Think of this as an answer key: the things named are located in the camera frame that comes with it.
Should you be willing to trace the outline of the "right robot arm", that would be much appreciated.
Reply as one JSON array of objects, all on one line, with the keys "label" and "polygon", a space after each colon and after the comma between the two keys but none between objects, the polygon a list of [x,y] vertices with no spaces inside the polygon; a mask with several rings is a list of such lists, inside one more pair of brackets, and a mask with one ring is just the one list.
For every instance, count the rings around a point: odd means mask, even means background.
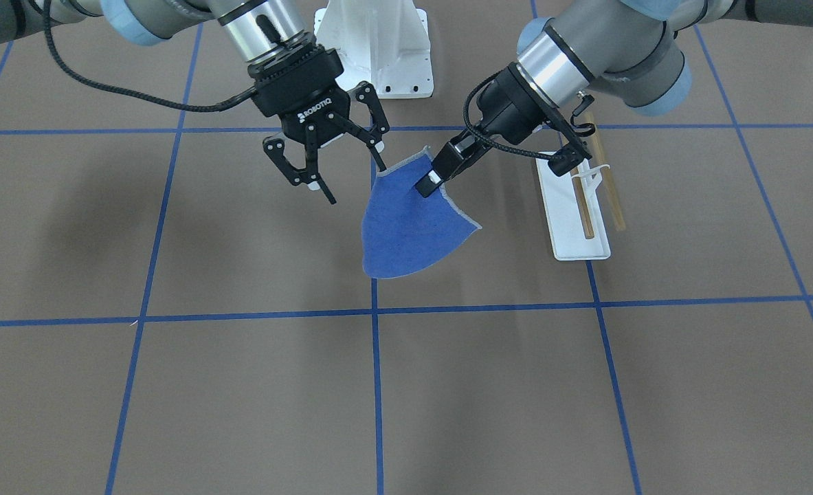
[{"label": "right robot arm", "polygon": [[[215,104],[184,104],[80,75],[58,53],[52,28],[96,18],[139,46],[217,22],[246,62],[252,86]],[[332,204],[336,199],[318,165],[324,145],[351,135],[366,145],[379,171],[386,169],[382,138],[390,125],[374,85],[339,86],[344,67],[337,51],[316,40],[291,1],[0,1],[0,44],[37,32],[58,68],[86,87],[190,113],[253,102],[263,116],[280,119],[280,132],[263,142],[265,155],[291,185],[318,189]]]}]

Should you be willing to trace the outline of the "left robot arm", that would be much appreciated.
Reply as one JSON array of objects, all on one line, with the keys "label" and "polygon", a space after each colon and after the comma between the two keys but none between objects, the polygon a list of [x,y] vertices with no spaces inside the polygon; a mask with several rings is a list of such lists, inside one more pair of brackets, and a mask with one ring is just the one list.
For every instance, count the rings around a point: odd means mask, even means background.
[{"label": "left robot arm", "polygon": [[577,117],[591,103],[582,95],[589,89],[616,95],[640,115],[671,111],[692,81],[677,32],[720,19],[813,27],[813,1],[575,1],[559,16],[532,20],[516,59],[469,94],[481,119],[446,143],[416,191],[429,197],[491,149],[525,156],[519,144],[545,124],[566,144],[530,157],[567,175],[589,159],[584,137],[594,128],[564,119],[563,107],[580,98]]}]

